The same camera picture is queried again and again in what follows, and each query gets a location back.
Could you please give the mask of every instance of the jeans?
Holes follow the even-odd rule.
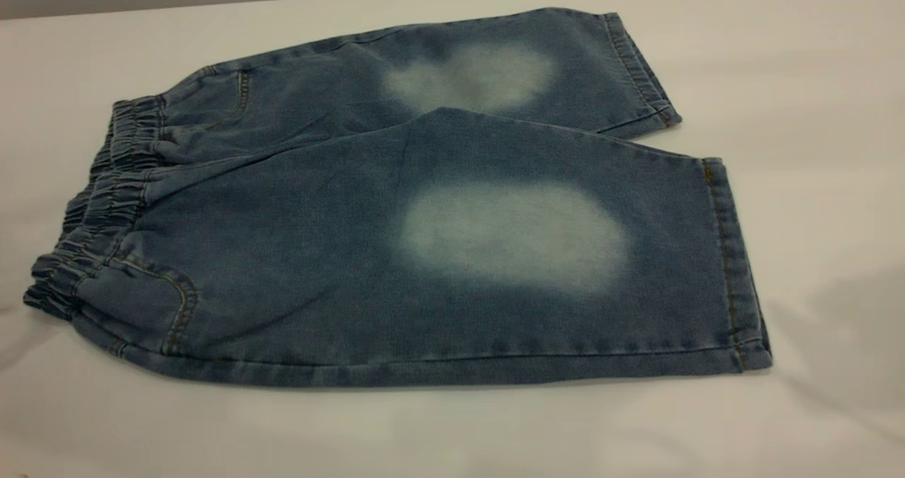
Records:
[[[617,14],[321,40],[114,105],[25,302],[176,378],[517,384],[771,365],[726,170]]]

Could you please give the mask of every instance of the blue denim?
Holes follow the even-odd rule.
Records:
[[[290,47],[115,105],[25,302],[150,371],[514,384],[771,365],[720,159],[615,14]]]

